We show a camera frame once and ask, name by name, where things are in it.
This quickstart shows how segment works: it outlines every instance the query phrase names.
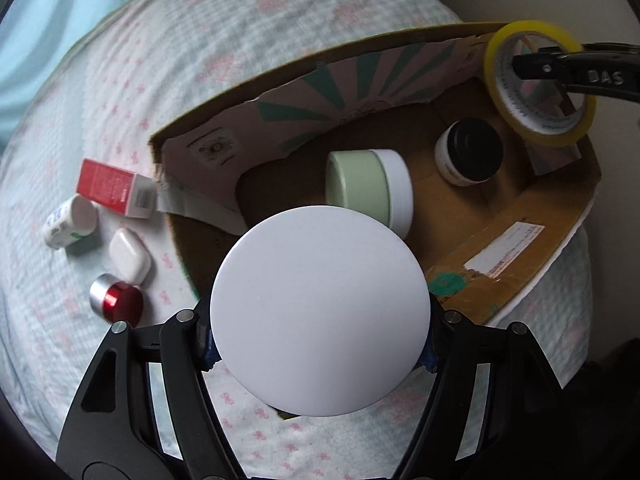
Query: black lid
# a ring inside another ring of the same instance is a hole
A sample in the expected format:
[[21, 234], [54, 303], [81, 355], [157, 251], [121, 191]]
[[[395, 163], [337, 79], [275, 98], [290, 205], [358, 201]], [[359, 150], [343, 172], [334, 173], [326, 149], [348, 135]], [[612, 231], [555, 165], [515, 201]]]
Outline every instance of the black lid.
[[494, 128], [476, 117], [453, 124], [447, 139], [449, 157], [462, 176], [482, 182], [502, 164], [502, 141]]

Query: yellow tape roll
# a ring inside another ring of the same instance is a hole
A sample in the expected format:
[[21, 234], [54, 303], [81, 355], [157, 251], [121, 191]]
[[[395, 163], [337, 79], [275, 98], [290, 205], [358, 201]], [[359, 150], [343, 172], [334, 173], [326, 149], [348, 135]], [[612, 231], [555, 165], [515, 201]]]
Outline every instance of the yellow tape roll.
[[584, 136], [596, 109], [595, 96], [585, 95], [572, 114], [559, 117], [535, 108], [520, 91], [521, 80], [511, 69], [516, 44], [526, 36], [539, 36], [565, 52], [579, 52], [582, 45], [564, 30], [545, 22], [513, 22], [489, 40], [484, 54], [484, 77], [495, 107], [525, 139], [545, 146], [566, 146]]

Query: white disc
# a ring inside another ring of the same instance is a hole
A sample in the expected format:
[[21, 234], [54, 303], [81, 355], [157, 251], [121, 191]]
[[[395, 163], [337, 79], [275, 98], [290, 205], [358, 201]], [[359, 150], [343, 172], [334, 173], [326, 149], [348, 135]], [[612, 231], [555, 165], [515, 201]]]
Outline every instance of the white disc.
[[220, 356], [254, 396], [297, 415], [354, 412], [414, 368], [429, 291], [412, 252], [366, 215], [308, 206], [233, 246], [211, 294]]

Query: red and white box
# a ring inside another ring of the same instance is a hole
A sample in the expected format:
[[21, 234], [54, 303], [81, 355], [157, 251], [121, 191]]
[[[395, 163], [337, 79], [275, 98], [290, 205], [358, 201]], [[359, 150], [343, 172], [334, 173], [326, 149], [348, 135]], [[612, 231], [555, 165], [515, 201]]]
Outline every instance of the red and white box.
[[131, 218], [149, 218], [156, 202], [156, 183], [146, 176], [86, 158], [76, 192]]

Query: metal pin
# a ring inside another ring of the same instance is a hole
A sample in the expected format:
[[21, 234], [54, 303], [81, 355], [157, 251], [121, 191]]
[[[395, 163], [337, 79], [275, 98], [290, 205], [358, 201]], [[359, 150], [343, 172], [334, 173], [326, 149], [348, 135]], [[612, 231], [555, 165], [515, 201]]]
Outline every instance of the metal pin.
[[518, 335], [525, 335], [527, 333], [527, 325], [516, 321], [511, 325], [511, 330], [513, 330]]
[[456, 324], [462, 321], [462, 314], [460, 314], [457, 310], [447, 310], [444, 313], [444, 319], [451, 324]]
[[175, 319], [177, 319], [181, 323], [191, 321], [191, 319], [193, 319], [193, 310], [189, 310], [188, 308], [185, 308], [184, 310], [181, 310], [180, 312], [178, 312], [178, 314], [175, 315]]
[[127, 329], [126, 321], [116, 321], [114, 324], [111, 325], [111, 331], [114, 334], [119, 334], [120, 332], [124, 332], [126, 329]]

